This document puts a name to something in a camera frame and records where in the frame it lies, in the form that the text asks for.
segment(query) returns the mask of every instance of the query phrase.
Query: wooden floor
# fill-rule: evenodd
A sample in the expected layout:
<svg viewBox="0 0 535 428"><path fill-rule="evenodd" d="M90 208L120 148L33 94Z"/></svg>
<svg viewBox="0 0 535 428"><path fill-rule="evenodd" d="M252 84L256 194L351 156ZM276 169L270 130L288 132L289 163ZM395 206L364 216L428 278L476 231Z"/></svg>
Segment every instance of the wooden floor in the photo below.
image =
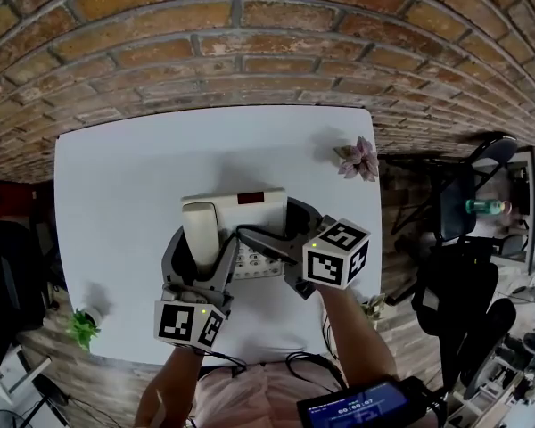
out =
<svg viewBox="0 0 535 428"><path fill-rule="evenodd" d="M425 196L425 183L416 177L403 177L399 171L381 168L383 202L383 292L398 288L416 272L410 258L394 250L391 236L393 221L401 206L418 204ZM121 426L132 426L140 395L159 370L158 366L99 358L85 353L65 333L71 315L67 293L55 294L61 307L50 311L44 328L25 333L20 341L30 363L50 356L52 364L45 375L64 391L107 412ZM388 343L398 364L399 375L416 375L429 386L440 385L440 357L435 338L422 332L408 302L397 307L396 315L383 320L378 330ZM73 403L63 409L75 428L101 426ZM100 414L93 413L106 425L113 425Z"/></svg>

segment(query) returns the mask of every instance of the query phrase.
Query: handheld device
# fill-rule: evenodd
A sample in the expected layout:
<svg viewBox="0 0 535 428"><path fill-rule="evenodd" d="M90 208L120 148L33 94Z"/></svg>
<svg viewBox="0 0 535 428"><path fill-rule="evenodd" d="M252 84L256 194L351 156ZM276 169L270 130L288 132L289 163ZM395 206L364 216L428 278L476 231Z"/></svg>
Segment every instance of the handheld device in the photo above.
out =
<svg viewBox="0 0 535 428"><path fill-rule="evenodd" d="M403 428L425 417L429 408L445 413L443 405L445 402L437 400L421 381L410 377L402 382L389 378L363 389L349 388L299 401L297 408L305 428ZM435 426L443 426L440 416L435 415Z"/></svg>

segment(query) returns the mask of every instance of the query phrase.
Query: black cable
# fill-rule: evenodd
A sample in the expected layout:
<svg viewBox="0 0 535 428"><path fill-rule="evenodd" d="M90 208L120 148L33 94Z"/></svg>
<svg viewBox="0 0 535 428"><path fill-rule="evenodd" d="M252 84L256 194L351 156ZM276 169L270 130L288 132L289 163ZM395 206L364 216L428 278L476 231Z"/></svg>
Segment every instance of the black cable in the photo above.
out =
<svg viewBox="0 0 535 428"><path fill-rule="evenodd" d="M98 409L97 407L92 406L91 404L89 404L89 403L87 403L87 402L85 402L85 401L82 401L81 399L77 399L77 398L74 397L74 396L71 396L70 398L73 399L73 401L74 401L73 404L75 404L77 407L79 407L82 411L88 413L84 408L82 408L82 407L80 407L78 404L76 404L76 401L79 402L79 403L81 403L81 404L85 404L85 405L89 406L89 407L92 408L93 410L99 412L99 414L103 414L104 416L106 416L107 418L109 418L114 424L116 424L116 425L118 426L118 428L122 428L121 425L120 425L120 424L119 424L113 417L111 417L109 414L107 414L106 412L103 412L102 410Z"/></svg>
<svg viewBox="0 0 535 428"><path fill-rule="evenodd" d="M245 361L240 360L239 358L230 357L229 355L224 355L223 353L219 353L219 352L212 352L212 351L208 352L206 350L198 349L192 346L188 346L188 347L191 347L196 355L201 355L204 357L216 357L216 358L221 358L227 361L231 361L236 366L234 377L236 377L237 375L243 373L244 371L248 369L248 364Z"/></svg>
<svg viewBox="0 0 535 428"><path fill-rule="evenodd" d="M323 324L321 325L321 334L323 335L323 341L325 341L325 346L327 347L327 351L331 354L331 357L338 360L339 358L333 353L333 349L331 347L331 324L327 326L325 329L325 325L329 321L329 316L325 314L325 319L323 320Z"/></svg>
<svg viewBox="0 0 535 428"><path fill-rule="evenodd" d="M16 414L15 412L12 412L11 410L8 410L8 409L0 409L0 412L7 412L8 414L11 414L13 416L12 417L12 426L16 425L16 418L15 417L20 417L19 414Z"/></svg>
<svg viewBox="0 0 535 428"><path fill-rule="evenodd" d="M26 414L27 414L28 412L31 412L32 410L34 410L34 408L35 408L38 404L39 404L39 401L37 401L37 402L34 404L34 406L32 406L30 409L28 409L27 411L25 411L20 417L21 417L21 418L24 418L24 417L26 416Z"/></svg>
<svg viewBox="0 0 535 428"><path fill-rule="evenodd" d="M340 385L340 387L343 390L347 390L347 384L345 383L344 379L342 378L341 371L337 366L333 364L333 362L329 361L327 358L322 357L321 355L316 355L308 352L292 352L285 358L285 365L287 366L287 369L289 372L297 377L298 379L301 379L302 381L314 383L315 385L318 385L319 387L324 388L325 390L329 391L330 393L334 393L333 390L328 389L324 385L321 385L320 383L316 383L313 381L310 381L309 379L306 379L305 377L300 376L295 371L293 371L292 368L292 362L296 359L304 359L306 361L309 361L315 365L319 365L323 368L325 368L327 371L331 373L331 375L334 377L334 379L337 381L337 383Z"/></svg>
<svg viewBox="0 0 535 428"><path fill-rule="evenodd" d="M95 417L93 414L91 414L91 412L85 410L84 408L82 408L76 401L73 401L73 405L75 407L78 407L80 410L82 410L83 412L85 412L88 416L90 416L91 418L93 418L99 425L101 426L107 426L106 424L104 424L101 420L99 420L97 417Z"/></svg>
<svg viewBox="0 0 535 428"><path fill-rule="evenodd" d="M496 291L497 294L501 295L501 296L505 296L507 298L510 298L512 300L519 300L519 301L523 301L523 303L516 303L516 304L530 304L530 303L533 303L535 305L535 301L531 301L531 300L524 300L523 298L519 298L519 297L516 297L514 295L505 295L504 293L502 292L498 292Z"/></svg>
<svg viewBox="0 0 535 428"><path fill-rule="evenodd" d="M425 383L424 385L425 385L425 386L428 386L428 384L429 384L431 381L433 381L433 380L438 376L438 374L440 373L441 370L442 370L442 366L440 366L440 369L439 369L438 371L436 371L436 372L434 373L434 375L430 378L430 380L429 380L427 383Z"/></svg>

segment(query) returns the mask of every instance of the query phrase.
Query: digital timer display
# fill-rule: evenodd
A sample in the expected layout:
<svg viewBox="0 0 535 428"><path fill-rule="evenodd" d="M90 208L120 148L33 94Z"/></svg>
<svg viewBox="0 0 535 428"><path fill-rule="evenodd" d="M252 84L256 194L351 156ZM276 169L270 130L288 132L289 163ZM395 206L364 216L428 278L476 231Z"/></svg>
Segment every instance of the digital timer display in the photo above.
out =
<svg viewBox="0 0 535 428"><path fill-rule="evenodd" d="M406 397L390 383L309 409L313 428L348 428L384 416L407 404Z"/></svg>

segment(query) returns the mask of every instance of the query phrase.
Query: person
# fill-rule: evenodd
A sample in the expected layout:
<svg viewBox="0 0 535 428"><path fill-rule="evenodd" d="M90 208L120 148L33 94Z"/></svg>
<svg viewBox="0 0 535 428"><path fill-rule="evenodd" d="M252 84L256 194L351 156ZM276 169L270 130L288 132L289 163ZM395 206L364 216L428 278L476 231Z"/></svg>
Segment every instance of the person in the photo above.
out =
<svg viewBox="0 0 535 428"><path fill-rule="evenodd" d="M317 285L323 298L343 375L349 387L397 375L394 357L365 317L351 289ZM309 361L296 361L292 375L284 363L248 366L233 377L219 368L199 380L203 356L176 347L144 391L135 427L179 428L193 407L198 428L300 426L296 402L341 389L332 373Z"/></svg>

